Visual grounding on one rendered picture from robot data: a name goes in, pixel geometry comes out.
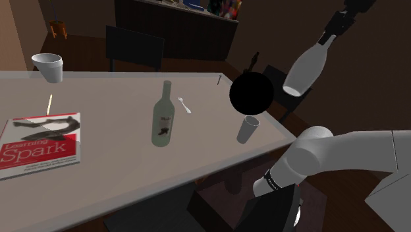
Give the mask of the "white bottle with black cap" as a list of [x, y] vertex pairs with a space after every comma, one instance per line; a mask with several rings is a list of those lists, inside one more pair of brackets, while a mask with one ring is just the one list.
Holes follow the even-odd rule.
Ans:
[[316, 44], [297, 58], [283, 84], [284, 92], [300, 97], [312, 86], [325, 66], [328, 49], [336, 37], [324, 32]]

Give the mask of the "black chair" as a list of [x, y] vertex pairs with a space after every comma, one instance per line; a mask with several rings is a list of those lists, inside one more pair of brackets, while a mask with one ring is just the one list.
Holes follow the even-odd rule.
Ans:
[[312, 88], [309, 88], [302, 96], [294, 97], [294, 96], [288, 95], [283, 90], [283, 84], [287, 77], [287, 75], [284, 72], [276, 69], [275, 67], [272, 67], [271, 65], [268, 65], [263, 71], [263, 74], [268, 79], [270, 79], [273, 85], [273, 88], [274, 88], [274, 98], [273, 99], [287, 109], [285, 114], [279, 119], [279, 122], [282, 123], [288, 117], [288, 115], [292, 113], [300, 105], [300, 103], [310, 93]]
[[107, 25], [106, 58], [109, 70], [115, 71], [115, 61], [125, 61], [161, 69], [165, 40], [155, 36]]

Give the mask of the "black frying pan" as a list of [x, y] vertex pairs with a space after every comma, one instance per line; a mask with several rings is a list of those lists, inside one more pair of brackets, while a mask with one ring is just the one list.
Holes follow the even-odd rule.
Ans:
[[252, 57], [251, 63], [231, 84], [229, 99], [232, 106], [241, 114], [258, 115], [271, 105], [274, 87], [264, 74], [252, 69], [258, 61], [259, 52]]

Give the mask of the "grey cup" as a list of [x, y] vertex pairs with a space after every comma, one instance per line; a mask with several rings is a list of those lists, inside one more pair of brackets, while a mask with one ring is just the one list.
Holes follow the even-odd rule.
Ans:
[[259, 125], [260, 121], [254, 116], [245, 116], [237, 134], [237, 141], [241, 144], [245, 144]]

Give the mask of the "dark wooden sideboard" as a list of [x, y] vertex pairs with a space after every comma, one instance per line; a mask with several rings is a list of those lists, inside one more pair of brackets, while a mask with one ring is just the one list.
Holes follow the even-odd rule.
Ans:
[[158, 0], [114, 0], [116, 26], [163, 38], [164, 58], [224, 61], [238, 21]]

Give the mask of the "white spoon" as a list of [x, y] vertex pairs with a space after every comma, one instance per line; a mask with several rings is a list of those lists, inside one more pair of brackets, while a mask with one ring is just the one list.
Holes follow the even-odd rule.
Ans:
[[183, 108], [185, 109], [185, 111], [186, 111], [188, 114], [191, 114], [191, 113], [192, 113], [191, 110], [184, 104], [182, 98], [177, 97], [177, 100], [182, 104]]

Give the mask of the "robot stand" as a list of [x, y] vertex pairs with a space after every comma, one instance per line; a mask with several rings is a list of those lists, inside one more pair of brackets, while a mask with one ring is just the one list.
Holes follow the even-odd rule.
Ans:
[[233, 232], [293, 232], [300, 188], [293, 184], [247, 201]]

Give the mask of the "green glass bottle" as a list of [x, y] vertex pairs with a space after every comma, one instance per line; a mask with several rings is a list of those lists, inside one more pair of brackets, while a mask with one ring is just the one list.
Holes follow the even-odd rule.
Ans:
[[175, 107], [171, 101], [171, 84], [169, 80], [163, 82], [162, 96], [154, 105], [151, 142], [154, 146], [165, 147], [170, 143]]

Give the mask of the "grey table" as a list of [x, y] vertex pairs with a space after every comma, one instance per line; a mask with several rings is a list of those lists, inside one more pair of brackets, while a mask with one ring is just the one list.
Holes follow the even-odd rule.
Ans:
[[[0, 131], [8, 119], [80, 114], [80, 163], [0, 181], [0, 232], [60, 231], [294, 141], [268, 113], [245, 144], [231, 81], [209, 72], [0, 71]], [[151, 142], [154, 105], [171, 84], [170, 143]], [[191, 110], [188, 114], [177, 97]]]

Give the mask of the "orange plant pot on stand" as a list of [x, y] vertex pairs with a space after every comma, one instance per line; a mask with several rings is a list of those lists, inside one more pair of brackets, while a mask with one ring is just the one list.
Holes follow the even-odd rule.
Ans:
[[49, 0], [51, 7], [53, 9], [53, 15], [54, 18], [53, 20], [49, 21], [49, 25], [50, 25], [50, 29], [51, 29], [51, 33], [53, 38], [56, 38], [58, 34], [62, 35], [65, 39], [67, 39], [68, 34], [67, 34], [67, 29], [65, 26], [65, 23], [62, 21], [59, 21], [57, 18], [57, 13], [55, 11], [55, 7], [53, 5], [52, 0]]

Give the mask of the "red and white book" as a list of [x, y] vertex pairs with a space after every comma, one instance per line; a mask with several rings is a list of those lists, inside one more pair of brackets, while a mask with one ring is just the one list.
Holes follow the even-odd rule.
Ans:
[[8, 119], [0, 134], [0, 181], [80, 160], [79, 113]]

